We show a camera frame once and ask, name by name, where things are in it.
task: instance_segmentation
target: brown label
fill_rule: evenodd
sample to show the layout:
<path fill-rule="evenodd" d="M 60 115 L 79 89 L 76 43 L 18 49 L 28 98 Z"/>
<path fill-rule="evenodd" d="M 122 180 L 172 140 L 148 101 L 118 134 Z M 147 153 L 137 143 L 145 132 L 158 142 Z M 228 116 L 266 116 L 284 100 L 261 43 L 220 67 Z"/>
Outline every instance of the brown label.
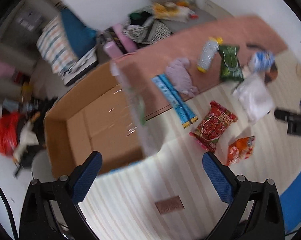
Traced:
<path fill-rule="evenodd" d="M 179 196 L 172 197 L 163 201 L 155 202 L 155 205 L 160 214 L 167 214 L 177 210 L 185 209 Z"/>

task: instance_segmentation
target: green snack bag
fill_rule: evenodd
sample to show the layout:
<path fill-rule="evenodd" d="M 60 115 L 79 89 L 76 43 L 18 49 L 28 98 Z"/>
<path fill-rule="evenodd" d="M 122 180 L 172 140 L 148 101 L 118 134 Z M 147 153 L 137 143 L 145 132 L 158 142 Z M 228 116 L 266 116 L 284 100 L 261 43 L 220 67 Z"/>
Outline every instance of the green snack bag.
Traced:
<path fill-rule="evenodd" d="M 222 81 L 243 81 L 243 73 L 237 57 L 239 46 L 220 45 L 218 52 L 222 57 L 220 79 Z"/>

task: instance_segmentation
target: striped fabric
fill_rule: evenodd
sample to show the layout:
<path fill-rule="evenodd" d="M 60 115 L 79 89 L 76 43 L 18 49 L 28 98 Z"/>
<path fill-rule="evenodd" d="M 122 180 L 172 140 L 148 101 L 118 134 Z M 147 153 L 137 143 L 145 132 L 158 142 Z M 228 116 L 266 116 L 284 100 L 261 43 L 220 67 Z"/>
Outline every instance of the striped fabric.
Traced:
<path fill-rule="evenodd" d="M 44 60 L 51 66 L 53 73 L 60 76 L 74 73 L 73 66 L 78 57 L 68 43 L 60 16 L 53 19 L 44 29 L 37 41 L 37 48 Z"/>
<path fill-rule="evenodd" d="M 278 107 L 298 110 L 301 82 L 297 61 L 287 51 L 276 58 L 278 78 L 269 91 Z M 215 100 L 239 119 L 221 136 L 216 155 L 226 161 L 227 147 L 237 137 L 255 135 L 253 155 L 230 166 L 234 174 L 251 181 L 274 179 L 279 194 L 301 171 L 301 137 L 287 135 L 287 125 L 273 114 L 254 126 L 239 102 L 231 96 L 235 83 L 223 83 L 187 101 L 199 121 L 184 129 L 171 109 L 147 121 L 158 154 L 114 173 L 98 176 L 79 206 L 101 240 L 201 239 L 221 218 L 227 204 L 218 197 L 202 167 L 203 149 L 188 132 L 199 124 Z M 179 196 L 184 208 L 160 215 L 155 202 Z M 249 215 L 249 208 L 243 218 Z"/>

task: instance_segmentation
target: cardboard box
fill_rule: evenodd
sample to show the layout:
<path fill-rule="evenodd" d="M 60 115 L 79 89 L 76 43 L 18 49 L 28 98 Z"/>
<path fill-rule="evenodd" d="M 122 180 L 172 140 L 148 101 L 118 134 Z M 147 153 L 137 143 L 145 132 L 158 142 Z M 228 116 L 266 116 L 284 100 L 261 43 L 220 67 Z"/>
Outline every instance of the cardboard box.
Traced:
<path fill-rule="evenodd" d="M 74 86 L 46 114 L 47 151 L 55 178 L 69 175 L 92 151 L 100 173 L 143 158 L 124 91 L 105 63 Z"/>

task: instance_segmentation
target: black and white patterned cloth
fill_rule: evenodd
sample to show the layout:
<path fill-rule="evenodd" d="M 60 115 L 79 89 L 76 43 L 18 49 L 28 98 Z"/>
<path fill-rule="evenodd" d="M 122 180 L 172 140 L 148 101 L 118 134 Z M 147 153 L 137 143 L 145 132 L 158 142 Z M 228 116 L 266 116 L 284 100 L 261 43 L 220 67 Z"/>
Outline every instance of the black and white patterned cloth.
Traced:
<path fill-rule="evenodd" d="M 153 14 L 151 6 L 143 7 L 132 13 L 141 13 L 142 11 Z M 133 41 L 141 44 L 154 44 L 172 34 L 164 23 L 153 16 L 149 17 L 143 25 L 131 25 L 131 18 L 128 17 L 123 24 L 123 33 Z"/>

